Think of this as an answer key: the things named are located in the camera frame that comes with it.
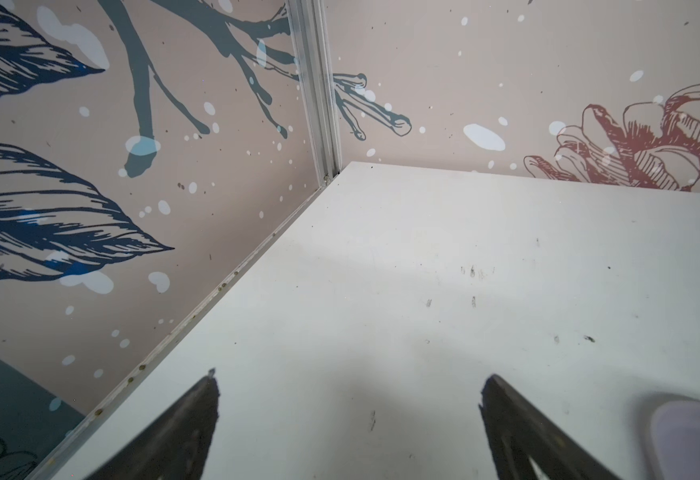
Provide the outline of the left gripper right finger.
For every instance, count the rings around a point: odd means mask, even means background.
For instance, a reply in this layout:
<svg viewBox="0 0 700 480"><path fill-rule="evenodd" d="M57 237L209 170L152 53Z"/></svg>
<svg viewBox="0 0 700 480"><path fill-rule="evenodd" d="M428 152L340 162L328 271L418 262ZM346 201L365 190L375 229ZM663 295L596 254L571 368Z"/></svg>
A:
<svg viewBox="0 0 700 480"><path fill-rule="evenodd" d="M500 479L616 477L499 375L486 380L479 409Z"/></svg>

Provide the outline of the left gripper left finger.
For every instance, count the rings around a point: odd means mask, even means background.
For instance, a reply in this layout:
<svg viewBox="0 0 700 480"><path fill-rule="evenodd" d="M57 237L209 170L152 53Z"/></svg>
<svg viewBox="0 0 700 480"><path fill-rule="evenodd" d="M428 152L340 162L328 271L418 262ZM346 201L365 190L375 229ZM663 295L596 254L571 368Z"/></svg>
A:
<svg viewBox="0 0 700 480"><path fill-rule="evenodd" d="M211 369L89 477L199 480L219 419L219 397Z"/></svg>

